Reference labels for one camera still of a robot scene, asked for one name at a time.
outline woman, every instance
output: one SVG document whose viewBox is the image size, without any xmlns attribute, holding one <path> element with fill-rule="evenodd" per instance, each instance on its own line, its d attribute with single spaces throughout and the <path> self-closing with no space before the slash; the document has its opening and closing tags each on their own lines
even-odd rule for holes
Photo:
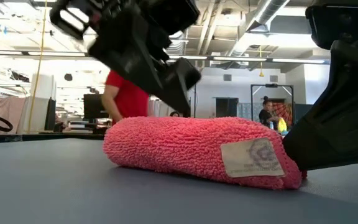
<svg viewBox="0 0 358 224">
<path fill-rule="evenodd" d="M 174 112 L 172 112 L 169 116 L 177 116 L 177 117 L 179 117 L 180 114 L 179 114 L 179 112 L 174 111 Z"/>
<path fill-rule="evenodd" d="M 264 108 L 259 113 L 259 121 L 266 127 L 270 127 L 270 122 L 273 122 L 274 130 L 277 130 L 277 123 L 280 120 L 278 116 L 273 116 L 273 101 L 267 96 L 264 97 Z"/>
</svg>

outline gray table surface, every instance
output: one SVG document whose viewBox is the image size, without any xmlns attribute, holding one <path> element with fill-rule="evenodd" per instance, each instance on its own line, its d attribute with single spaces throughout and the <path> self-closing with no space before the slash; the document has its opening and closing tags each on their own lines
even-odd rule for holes
<svg viewBox="0 0 358 224">
<path fill-rule="evenodd" d="M 101 146 L 0 143 L 0 223 L 358 223 L 358 165 L 272 191 L 117 167 Z"/>
</svg>

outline pink fabric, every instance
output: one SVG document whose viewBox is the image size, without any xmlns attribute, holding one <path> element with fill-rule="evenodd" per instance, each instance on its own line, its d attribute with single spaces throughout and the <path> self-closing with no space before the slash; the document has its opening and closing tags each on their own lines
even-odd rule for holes
<svg viewBox="0 0 358 224">
<path fill-rule="evenodd" d="M 285 176 L 229 177 L 221 145 L 268 138 Z M 286 154 L 282 137 L 242 118 L 126 118 L 109 129 L 104 151 L 120 166 L 166 173 L 184 173 L 230 184 L 265 189 L 298 189 L 301 172 Z"/>
<path fill-rule="evenodd" d="M 5 97 L 0 98 L 0 117 L 6 119 L 13 125 L 12 131 L 5 133 L 0 131 L 0 134 L 16 134 L 19 125 L 20 117 L 22 116 L 25 98 Z M 6 124 L 0 122 L 0 126 L 7 127 Z"/>
</svg>

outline printed label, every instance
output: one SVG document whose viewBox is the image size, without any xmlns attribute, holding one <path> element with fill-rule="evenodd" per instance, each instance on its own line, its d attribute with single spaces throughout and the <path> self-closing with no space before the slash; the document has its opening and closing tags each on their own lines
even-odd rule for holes
<svg viewBox="0 0 358 224">
<path fill-rule="evenodd" d="M 221 152 L 224 168 L 230 177 L 284 175 L 267 138 L 222 144 Z"/>
</svg>

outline doorway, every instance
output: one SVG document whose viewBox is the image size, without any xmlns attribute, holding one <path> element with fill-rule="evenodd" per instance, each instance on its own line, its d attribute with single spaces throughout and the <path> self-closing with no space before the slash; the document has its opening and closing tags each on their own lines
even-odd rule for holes
<svg viewBox="0 0 358 224">
<path fill-rule="evenodd" d="M 238 98 L 216 98 L 216 117 L 237 116 Z"/>
</svg>

